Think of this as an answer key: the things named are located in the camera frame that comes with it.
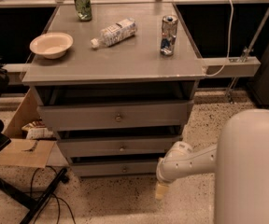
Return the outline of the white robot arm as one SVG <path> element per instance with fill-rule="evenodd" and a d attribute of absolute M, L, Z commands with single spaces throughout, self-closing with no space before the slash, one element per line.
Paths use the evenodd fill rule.
<path fill-rule="evenodd" d="M 218 143 L 201 151 L 174 143 L 159 159 L 155 198 L 180 178 L 208 173 L 215 175 L 215 224 L 269 224 L 269 110 L 232 116 Z"/>

